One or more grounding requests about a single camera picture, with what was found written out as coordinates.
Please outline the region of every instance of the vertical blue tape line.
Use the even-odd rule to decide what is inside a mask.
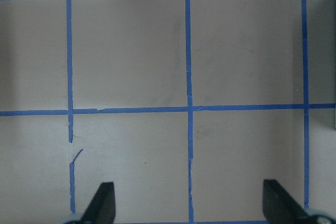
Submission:
[[[68,69],[68,121],[69,121],[69,142],[72,143],[73,130],[73,107],[72,99],[72,6],[71,0],[67,0],[67,69]]]
[[[188,215],[189,223],[194,223],[194,208],[192,197],[192,162],[193,153],[193,95],[191,66],[191,15],[190,0],[185,0],[185,44],[186,44],[186,81],[188,102]]]
[[[73,214],[76,213],[76,205],[75,205],[75,161],[82,151],[83,151],[83,149],[81,149],[77,153],[77,155],[73,158],[72,162],[69,164],[69,170],[70,170],[70,210]]]
[[[309,75],[308,75],[308,27],[307,0],[301,0],[302,53],[303,53],[303,99],[304,99],[304,206],[309,207]]]

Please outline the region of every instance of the black object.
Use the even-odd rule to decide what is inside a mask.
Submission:
[[[263,213],[269,224],[336,224],[326,215],[309,215],[275,180],[265,179]]]
[[[113,224],[115,203],[113,182],[101,183],[82,218],[66,224]]]

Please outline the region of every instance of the floor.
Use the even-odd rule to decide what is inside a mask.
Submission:
[[[336,0],[0,0],[0,220],[114,181],[116,223],[336,216]]]

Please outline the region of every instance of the grid square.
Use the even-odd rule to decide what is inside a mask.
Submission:
[[[1,223],[56,223],[70,214],[68,118],[0,117]]]
[[[303,203],[303,111],[194,113],[195,221],[263,220],[262,184]]]
[[[66,109],[65,0],[0,2],[0,110]]]
[[[194,104],[302,103],[300,5],[192,0]]]
[[[188,221],[185,112],[75,115],[74,133],[77,212],[113,181],[116,223]]]
[[[184,0],[73,0],[75,108],[185,106]]]
[[[307,0],[309,101],[335,103],[336,0]]]
[[[335,109],[310,111],[309,207],[336,216]]]

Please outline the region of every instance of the blue grid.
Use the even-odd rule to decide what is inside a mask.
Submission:
[[[302,14],[302,52],[303,52],[303,103],[300,104],[264,104],[264,105],[215,105],[194,106],[192,96],[192,65],[191,65],[191,7],[190,0],[185,0],[185,42],[186,42],[186,81],[187,81],[187,106],[182,107],[159,107],[159,108],[110,108],[110,109],[73,109],[72,99],[72,25],[71,25],[71,0],[66,0],[67,20],[67,72],[68,72],[68,110],[26,110],[26,111],[0,111],[0,116],[19,115],[68,115],[69,142],[72,143],[74,114],[104,114],[104,113],[143,113],[143,112],[187,112],[188,113],[188,222],[164,222],[165,224],[195,223],[192,200],[192,160],[193,160],[193,112],[194,111],[230,111],[230,110],[304,110],[304,206],[309,206],[309,110],[310,109],[333,109],[335,103],[310,104],[308,84],[308,36],[307,36],[307,0],[301,0]],[[81,149],[69,164],[70,170],[70,210],[75,210],[75,160],[83,151]],[[265,224],[266,221],[219,221],[202,222],[202,224]]]

